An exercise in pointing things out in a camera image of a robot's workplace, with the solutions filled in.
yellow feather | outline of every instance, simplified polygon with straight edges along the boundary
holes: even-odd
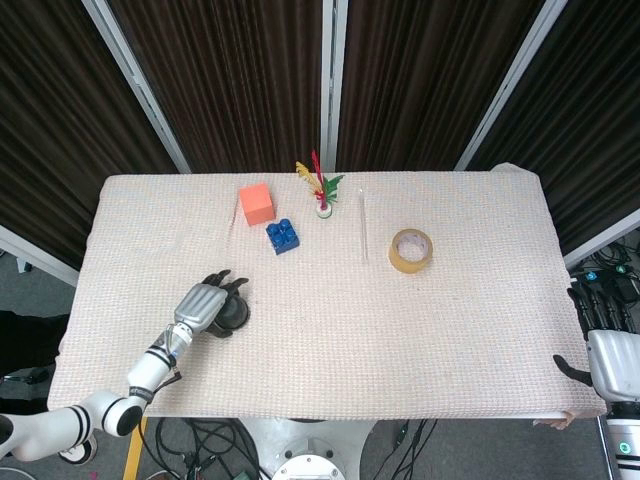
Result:
[[[311,175],[309,169],[305,167],[302,163],[296,162],[296,172],[300,175],[313,189],[313,193],[322,192],[322,186],[320,182]]]

red feather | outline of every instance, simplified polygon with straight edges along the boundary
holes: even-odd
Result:
[[[324,192],[324,181],[322,180],[322,170],[320,170],[320,161],[318,160],[318,154],[315,149],[311,150],[311,160],[313,161],[313,169],[316,171],[316,175],[318,176],[318,181],[322,186],[322,194],[316,195],[316,198],[320,200],[320,208],[322,210],[327,209],[327,195]]]
[[[318,160],[318,154],[315,150],[311,150],[311,160],[313,160],[313,168],[316,171],[316,175],[318,176],[318,181],[320,185],[322,185],[322,189],[324,190],[324,182],[322,181],[322,171],[320,170],[320,161]]]

white frame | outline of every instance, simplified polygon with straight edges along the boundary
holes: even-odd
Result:
[[[617,240],[623,235],[626,235],[631,230],[640,227],[640,209],[630,213],[619,222],[614,223],[605,231],[599,233],[591,240],[583,243],[575,250],[567,253],[564,256],[564,264],[567,270],[575,267],[584,258],[587,258],[594,252],[597,252],[602,247],[606,247],[614,240]]]
[[[84,8],[107,44],[131,91],[180,173],[191,173],[173,130],[162,113],[156,97],[136,60],[127,39],[105,0],[82,0]]]
[[[527,67],[529,67],[531,60],[538,52],[540,45],[542,45],[544,39],[547,38],[547,34],[556,23],[556,20],[562,13],[562,10],[564,10],[566,4],[567,0],[547,0],[544,3],[538,13],[538,16],[533,22],[533,25],[531,25],[529,33],[527,33],[527,36],[523,40],[520,50],[518,50],[518,53],[513,59],[507,74],[502,80],[496,95],[493,97],[489,108],[478,124],[469,144],[464,149],[464,152],[462,152],[454,170],[459,171],[467,169],[469,163],[473,159],[473,156],[489,133],[489,130],[491,130],[491,127],[498,118],[498,115],[500,115],[500,112],[507,103],[507,100],[516,88],[516,85],[518,85],[518,82],[527,70]]]
[[[0,225],[0,249],[29,262],[65,283],[77,286],[80,273],[33,243]]]
[[[336,169],[348,11],[349,0],[322,2],[320,164],[325,172]]]

yellow stripe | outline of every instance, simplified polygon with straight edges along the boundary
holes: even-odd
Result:
[[[140,428],[144,433],[147,428],[147,417],[142,417]],[[140,464],[140,454],[142,453],[142,438],[138,433],[138,429],[134,429],[131,434],[131,442],[129,443],[129,453],[127,454],[127,464],[124,467],[124,475],[122,480],[136,480],[138,475],[138,465]]]

textured cloth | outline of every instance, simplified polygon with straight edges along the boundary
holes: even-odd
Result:
[[[276,256],[247,226],[239,188],[266,182],[300,246]],[[363,261],[358,189],[366,200]],[[50,408],[107,388],[173,321],[192,285],[230,268],[251,318],[231,338],[202,334],[151,415],[316,419],[604,412],[556,368],[587,368],[538,178],[528,172],[354,173],[333,215],[316,216],[295,174],[111,177],[87,254]],[[394,234],[433,241],[427,268],[396,271]]]

